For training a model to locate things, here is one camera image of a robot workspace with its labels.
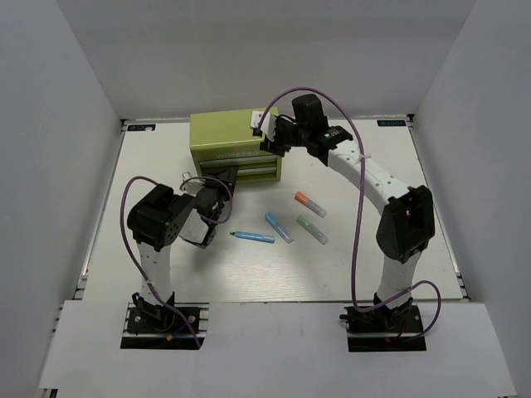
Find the blue capped highlighter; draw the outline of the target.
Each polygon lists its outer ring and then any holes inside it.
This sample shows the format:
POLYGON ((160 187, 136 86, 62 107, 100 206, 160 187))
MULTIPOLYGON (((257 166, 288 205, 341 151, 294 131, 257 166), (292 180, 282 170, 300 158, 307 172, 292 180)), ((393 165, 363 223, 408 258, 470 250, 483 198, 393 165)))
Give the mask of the blue capped highlighter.
POLYGON ((275 230, 275 232, 287 243, 290 244, 293 242, 292 235, 280 222, 280 220, 271 212, 265 214, 265 221, 275 230))

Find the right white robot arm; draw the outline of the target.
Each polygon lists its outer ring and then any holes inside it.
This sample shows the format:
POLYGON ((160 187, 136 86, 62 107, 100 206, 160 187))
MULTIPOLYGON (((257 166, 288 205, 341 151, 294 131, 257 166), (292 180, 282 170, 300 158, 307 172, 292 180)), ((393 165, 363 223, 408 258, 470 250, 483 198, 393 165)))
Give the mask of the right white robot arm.
POLYGON ((293 147, 305 148, 359 190, 354 252, 359 247, 364 202, 370 201, 377 209, 380 221, 376 240, 384 254, 382 278, 374 305, 356 306, 355 310, 373 310, 376 324, 392 331, 405 319, 402 306, 417 287, 412 281, 417 262, 435 234, 431 191, 424 185, 412 187, 380 167, 365 151, 356 126, 344 129, 329 125, 320 102, 324 92, 310 87, 297 87, 295 92, 299 97, 292 101, 294 119, 274 116, 268 105, 253 112, 252 134, 261 138, 261 150, 280 157, 293 147))

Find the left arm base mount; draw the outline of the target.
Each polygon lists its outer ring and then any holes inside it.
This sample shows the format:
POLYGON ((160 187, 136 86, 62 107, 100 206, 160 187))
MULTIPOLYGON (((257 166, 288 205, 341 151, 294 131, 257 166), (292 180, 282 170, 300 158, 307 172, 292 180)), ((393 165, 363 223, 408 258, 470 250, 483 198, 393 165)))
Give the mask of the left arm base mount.
MULTIPOLYGON (((207 335, 209 305, 176 304, 175 308, 187 319, 202 345, 207 335)), ((147 303, 135 293, 128 304, 120 348, 189 351, 200 347, 187 324, 174 311, 147 303)))

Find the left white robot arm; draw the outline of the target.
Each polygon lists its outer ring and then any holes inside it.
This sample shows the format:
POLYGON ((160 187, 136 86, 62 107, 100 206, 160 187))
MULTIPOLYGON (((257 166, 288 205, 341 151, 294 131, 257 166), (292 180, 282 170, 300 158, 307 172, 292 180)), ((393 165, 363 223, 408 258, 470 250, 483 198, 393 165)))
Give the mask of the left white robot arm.
POLYGON ((177 194, 171 187, 154 188, 121 217, 122 229, 130 230, 136 242, 143 278, 134 305, 147 312, 147 321, 165 331, 175 321, 174 291, 170 281, 170 250, 180 238, 206 248, 220 224, 229 221, 237 181, 237 166, 229 166, 194 177, 183 174, 177 194))

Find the drawer of chest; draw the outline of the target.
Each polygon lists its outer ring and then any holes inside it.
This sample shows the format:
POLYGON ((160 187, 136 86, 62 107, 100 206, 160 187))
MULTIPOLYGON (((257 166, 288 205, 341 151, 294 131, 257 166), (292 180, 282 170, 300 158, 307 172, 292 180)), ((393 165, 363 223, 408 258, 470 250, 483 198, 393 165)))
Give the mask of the drawer of chest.
POLYGON ((277 157, 275 155, 260 155, 252 157, 226 157, 217 156, 215 159, 203 160, 199 162, 202 167, 213 167, 221 165, 241 165, 252 163, 270 163, 275 162, 277 157))

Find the orange capped highlighter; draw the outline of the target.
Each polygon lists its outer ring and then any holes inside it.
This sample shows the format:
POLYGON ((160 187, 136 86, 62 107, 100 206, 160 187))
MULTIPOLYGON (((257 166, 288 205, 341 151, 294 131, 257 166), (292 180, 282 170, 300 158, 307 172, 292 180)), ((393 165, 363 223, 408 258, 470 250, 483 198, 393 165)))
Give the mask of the orange capped highlighter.
POLYGON ((317 204, 315 201, 310 199, 308 196, 306 196, 303 192, 296 192, 295 193, 295 200, 305 206, 306 208, 310 209, 313 213, 316 215, 324 218, 327 215, 327 211, 321 207, 319 204, 317 204))

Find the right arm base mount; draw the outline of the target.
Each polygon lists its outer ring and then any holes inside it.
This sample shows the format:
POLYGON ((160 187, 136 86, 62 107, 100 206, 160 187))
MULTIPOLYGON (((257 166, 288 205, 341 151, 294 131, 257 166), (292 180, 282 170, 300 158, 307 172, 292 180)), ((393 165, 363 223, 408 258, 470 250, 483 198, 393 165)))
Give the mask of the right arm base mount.
POLYGON ((420 310, 411 298, 393 310, 381 307, 361 313, 354 307, 345 307, 339 319, 346 325, 349 352, 426 350, 420 310))

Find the green metal drawer chest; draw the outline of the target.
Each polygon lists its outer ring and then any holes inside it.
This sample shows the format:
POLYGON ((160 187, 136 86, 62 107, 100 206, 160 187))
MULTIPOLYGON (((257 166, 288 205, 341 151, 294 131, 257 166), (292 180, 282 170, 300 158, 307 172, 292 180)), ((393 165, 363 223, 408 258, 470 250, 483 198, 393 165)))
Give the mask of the green metal drawer chest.
POLYGON ((238 166, 239 183, 271 182, 281 179, 282 158, 275 162, 241 165, 221 165, 202 167, 200 161, 215 159, 217 156, 252 157, 274 155, 260 150, 261 137, 252 135, 251 112, 263 109, 240 109, 190 116, 189 147, 196 172, 207 174, 207 169, 238 166))

